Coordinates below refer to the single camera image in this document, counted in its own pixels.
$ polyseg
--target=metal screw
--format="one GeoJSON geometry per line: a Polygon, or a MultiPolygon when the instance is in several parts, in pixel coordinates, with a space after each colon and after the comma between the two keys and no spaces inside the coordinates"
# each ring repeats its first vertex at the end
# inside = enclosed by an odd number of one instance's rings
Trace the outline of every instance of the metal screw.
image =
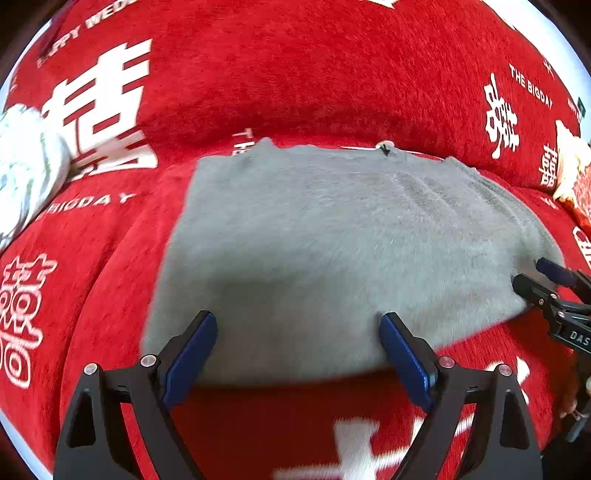
{"type": "Polygon", "coordinates": [[[142,364],[142,367],[151,367],[156,363],[156,356],[155,355],[144,355],[142,359],[139,361],[142,364]]]}
{"type": "Polygon", "coordinates": [[[451,368],[456,364],[456,361],[450,356],[442,356],[439,359],[439,365],[443,368],[451,368]]]}
{"type": "Polygon", "coordinates": [[[509,365],[500,364],[499,365],[499,373],[501,375],[504,375],[505,377],[508,377],[513,373],[513,370],[511,370],[511,367],[509,365]]]}
{"type": "Polygon", "coordinates": [[[92,375],[98,369],[99,369],[99,366],[97,364],[88,364],[84,367],[84,373],[86,375],[92,375]]]}

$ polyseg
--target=blue rubber pad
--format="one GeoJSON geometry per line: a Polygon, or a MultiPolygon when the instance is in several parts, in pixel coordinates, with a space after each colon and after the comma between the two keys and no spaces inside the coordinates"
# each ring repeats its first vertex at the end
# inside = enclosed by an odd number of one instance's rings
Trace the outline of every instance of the blue rubber pad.
{"type": "Polygon", "coordinates": [[[429,395],[427,372],[388,315],[380,320],[379,337],[410,400],[428,413],[433,406],[433,399],[429,395]]]}
{"type": "Polygon", "coordinates": [[[162,404],[167,410],[183,402],[203,368],[217,338],[217,322],[208,314],[166,374],[162,404]]]}

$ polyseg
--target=gray cloth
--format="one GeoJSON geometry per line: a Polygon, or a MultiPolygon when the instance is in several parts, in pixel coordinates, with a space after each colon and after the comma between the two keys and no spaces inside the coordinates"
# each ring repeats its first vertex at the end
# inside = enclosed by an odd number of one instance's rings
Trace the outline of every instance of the gray cloth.
{"type": "Polygon", "coordinates": [[[564,264],[529,208],[454,158],[277,149],[199,161],[142,339],[158,353],[201,309],[219,337],[200,376],[274,384],[385,366],[395,311],[433,348],[526,309],[511,278],[564,264]]]}

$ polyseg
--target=gray garment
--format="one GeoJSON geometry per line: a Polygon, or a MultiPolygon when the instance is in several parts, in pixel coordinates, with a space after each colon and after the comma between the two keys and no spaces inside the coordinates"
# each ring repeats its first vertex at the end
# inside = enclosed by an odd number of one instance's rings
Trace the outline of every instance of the gray garment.
{"type": "Polygon", "coordinates": [[[434,348],[516,316],[512,275],[564,264],[529,208],[476,170],[393,149],[276,148],[199,161],[142,339],[157,353],[201,309],[219,337],[200,376],[275,384],[385,366],[397,312],[434,348]]]}

